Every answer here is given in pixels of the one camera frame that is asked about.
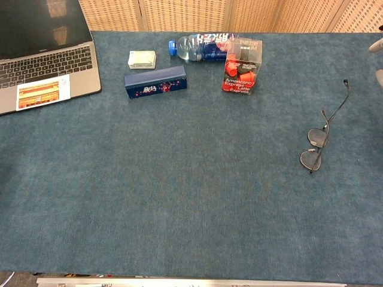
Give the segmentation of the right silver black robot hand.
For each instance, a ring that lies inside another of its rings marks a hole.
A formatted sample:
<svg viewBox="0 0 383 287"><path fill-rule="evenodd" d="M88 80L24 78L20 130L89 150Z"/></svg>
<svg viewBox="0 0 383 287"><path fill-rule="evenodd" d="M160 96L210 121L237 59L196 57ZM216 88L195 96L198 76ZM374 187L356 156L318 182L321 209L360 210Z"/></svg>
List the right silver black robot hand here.
<svg viewBox="0 0 383 287"><path fill-rule="evenodd" d="M381 51L382 50L382 38L377 40L376 42L374 42L370 47L369 47L369 52L370 53L376 53L378 51ZM378 69L376 72L375 72L375 77L379 83L379 85L382 87L383 86L383 78L382 78L382 73L383 73L383 70L382 69Z"/></svg>

